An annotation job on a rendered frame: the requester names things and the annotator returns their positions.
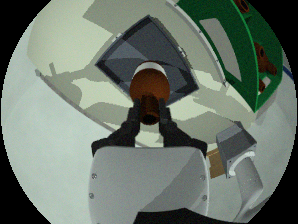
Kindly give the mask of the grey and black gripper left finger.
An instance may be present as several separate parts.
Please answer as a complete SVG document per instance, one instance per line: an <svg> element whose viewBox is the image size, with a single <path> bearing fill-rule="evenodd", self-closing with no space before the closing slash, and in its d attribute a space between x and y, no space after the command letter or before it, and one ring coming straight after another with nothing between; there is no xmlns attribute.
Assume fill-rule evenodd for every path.
<svg viewBox="0 0 298 224"><path fill-rule="evenodd" d="M91 144L92 156L104 146L135 147L135 137L140 133L140 99L135 98L133 107L129 108L127 120L121 124L121 128L110 134L107 138L94 141ZM133 108L133 109L132 109ZM131 114L132 113L132 114ZM131 120L130 120L131 118ZM132 137L133 134L133 137Z"/></svg>

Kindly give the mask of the green plastic crate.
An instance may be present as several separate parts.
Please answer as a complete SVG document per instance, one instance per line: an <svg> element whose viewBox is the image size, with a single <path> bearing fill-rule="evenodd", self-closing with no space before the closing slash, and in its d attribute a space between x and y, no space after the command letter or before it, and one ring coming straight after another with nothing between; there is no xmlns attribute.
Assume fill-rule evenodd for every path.
<svg viewBox="0 0 298 224"><path fill-rule="evenodd" d="M261 14L244 0L249 12L241 13L233 0L179 0L176 4L195 22L214 50L226 81L255 113L282 81L282 46ZM243 16L242 16L243 15ZM251 17L250 17L251 16ZM277 68L276 77L258 72L254 42ZM259 78L271 82L259 92ZM257 103L258 101L258 103Z"/></svg>

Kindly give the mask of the brown glass bottle with white label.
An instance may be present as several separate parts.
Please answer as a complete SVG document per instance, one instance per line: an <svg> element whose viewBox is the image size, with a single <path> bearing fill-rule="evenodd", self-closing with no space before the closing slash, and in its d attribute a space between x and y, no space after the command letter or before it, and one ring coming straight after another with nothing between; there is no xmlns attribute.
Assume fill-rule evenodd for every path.
<svg viewBox="0 0 298 224"><path fill-rule="evenodd" d="M170 96L170 86L163 67L156 61L148 60L138 65L132 78L129 93L140 99L139 120L145 125L159 122L159 99L165 103Z"/></svg>

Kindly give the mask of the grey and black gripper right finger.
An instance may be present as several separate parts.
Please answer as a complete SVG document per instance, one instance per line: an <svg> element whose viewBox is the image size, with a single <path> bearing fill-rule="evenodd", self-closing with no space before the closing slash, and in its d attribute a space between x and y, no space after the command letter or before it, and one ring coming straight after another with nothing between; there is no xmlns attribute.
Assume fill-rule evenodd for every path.
<svg viewBox="0 0 298 224"><path fill-rule="evenodd" d="M206 159L208 145L206 142L191 138L188 134L177 127L172 121L170 108L165 106L164 98L159 99L159 133L163 136L163 147L191 146L202 151ZM167 111L167 112L166 112ZM168 119L167 119L168 117ZM166 140L165 140L166 133Z"/></svg>

